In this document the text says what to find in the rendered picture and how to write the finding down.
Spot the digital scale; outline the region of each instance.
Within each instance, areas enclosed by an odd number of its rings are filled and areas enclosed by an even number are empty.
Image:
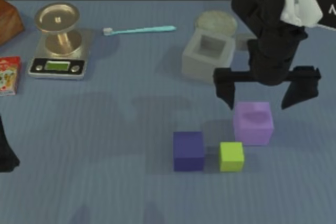
[[[53,3],[35,15],[35,25],[43,35],[28,68],[35,78],[82,79],[90,55],[93,33],[75,29],[78,9],[69,3]]]

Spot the green block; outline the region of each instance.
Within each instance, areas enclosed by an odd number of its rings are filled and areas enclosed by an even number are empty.
[[[219,146],[221,172],[240,172],[244,166],[244,149],[241,142],[222,142]]]

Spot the dark blue block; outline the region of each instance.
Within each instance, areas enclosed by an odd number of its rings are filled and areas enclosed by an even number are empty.
[[[174,132],[173,141],[176,172],[203,170],[205,151],[202,132]]]

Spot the table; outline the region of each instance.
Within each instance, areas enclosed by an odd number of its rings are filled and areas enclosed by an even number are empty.
[[[1,56],[33,56],[35,12],[12,2],[27,30]],[[232,112],[214,87],[181,76],[181,53],[204,10],[228,2],[73,2],[79,26],[97,31],[82,81],[36,80],[26,63],[18,95],[2,97],[8,140],[22,164],[0,174],[5,224],[332,224],[336,206],[335,39],[310,30],[294,64],[321,70],[320,96],[280,110],[286,84],[237,85],[238,101],[269,101],[276,130],[245,148],[244,171],[218,172],[217,147],[232,141]],[[167,34],[101,36],[101,28],[175,25]],[[239,32],[246,31],[240,25]],[[234,69],[247,68],[237,53]],[[172,171],[172,133],[204,132],[203,173]]]

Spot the teal toothbrush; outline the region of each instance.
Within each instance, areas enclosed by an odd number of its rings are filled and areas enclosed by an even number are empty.
[[[175,26],[156,26],[156,27],[144,27],[138,29],[113,31],[112,28],[104,28],[103,34],[105,36],[112,36],[117,34],[137,34],[137,33],[163,33],[166,31],[175,31]]]

